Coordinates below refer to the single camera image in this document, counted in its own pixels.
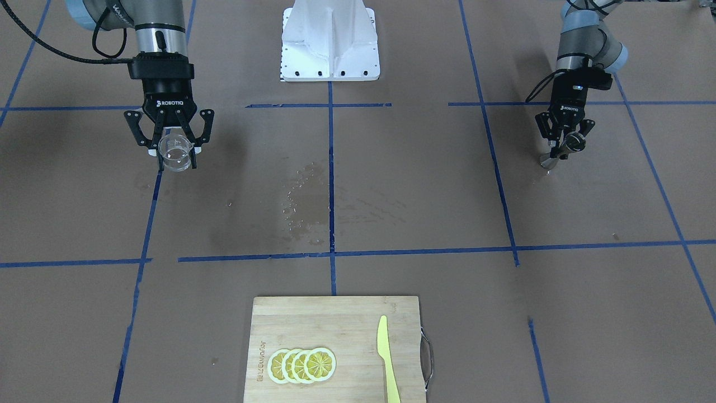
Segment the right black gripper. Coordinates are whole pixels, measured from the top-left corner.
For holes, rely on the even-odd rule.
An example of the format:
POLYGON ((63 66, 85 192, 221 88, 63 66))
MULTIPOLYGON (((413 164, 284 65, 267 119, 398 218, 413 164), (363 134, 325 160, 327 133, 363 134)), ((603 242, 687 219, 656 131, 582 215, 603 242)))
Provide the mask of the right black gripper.
POLYGON ((154 123, 151 138, 144 135, 140 127, 143 113, 139 110, 126 110, 124 118, 128 123, 130 131, 135 138, 136 144, 146 147, 150 154, 158 161, 158 171, 164 171, 163 156, 159 152, 159 141, 163 138, 165 128, 181 127, 187 140, 190 142, 189 158, 190 167, 197 168, 197 149, 210 141, 213 128, 215 110, 204 109, 199 115, 204 120, 204 128, 197 138, 190 128, 190 120, 197 112, 197 105, 194 102, 189 78, 143 78, 141 79, 145 100, 143 111, 154 123), (181 111, 181 120, 177 111, 181 111))

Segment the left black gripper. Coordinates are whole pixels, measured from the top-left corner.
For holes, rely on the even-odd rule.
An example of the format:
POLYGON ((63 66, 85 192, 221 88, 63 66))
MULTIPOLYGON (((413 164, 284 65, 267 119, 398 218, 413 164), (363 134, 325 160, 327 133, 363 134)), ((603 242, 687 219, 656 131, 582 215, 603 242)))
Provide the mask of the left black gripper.
POLYGON ((571 76, 557 76, 553 80, 552 98, 548 112, 538 113, 535 116, 540 135, 548 141, 550 149, 559 148, 563 131, 573 131, 571 133, 571 153, 584 151, 587 143, 586 137, 596 126, 594 120, 583 119, 587 94, 587 84, 577 82, 571 76))

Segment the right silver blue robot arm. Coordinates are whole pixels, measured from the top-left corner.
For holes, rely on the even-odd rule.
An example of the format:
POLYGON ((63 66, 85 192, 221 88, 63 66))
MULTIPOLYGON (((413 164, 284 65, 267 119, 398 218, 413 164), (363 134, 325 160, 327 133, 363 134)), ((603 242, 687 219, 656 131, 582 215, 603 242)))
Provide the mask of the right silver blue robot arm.
POLYGON ((67 1, 66 6, 87 30, 135 31, 139 51, 128 61, 128 72, 142 82, 144 101, 124 118, 136 143, 158 159, 159 170, 196 168, 215 113, 198 110, 194 102, 182 2, 67 1))

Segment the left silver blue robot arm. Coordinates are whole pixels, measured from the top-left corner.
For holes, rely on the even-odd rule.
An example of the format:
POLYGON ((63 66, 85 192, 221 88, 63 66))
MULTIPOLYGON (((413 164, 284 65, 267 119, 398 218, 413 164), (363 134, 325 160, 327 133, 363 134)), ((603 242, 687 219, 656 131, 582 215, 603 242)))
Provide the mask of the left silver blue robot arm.
POLYGON ((586 147, 586 137, 596 125, 586 118, 588 91, 610 90, 613 76, 626 64, 628 49, 614 38, 605 19, 622 1, 567 1, 563 5, 557 66, 535 86, 526 102, 552 84, 550 104, 535 116, 542 138, 550 150, 540 156, 542 168, 555 168, 558 161, 586 147))

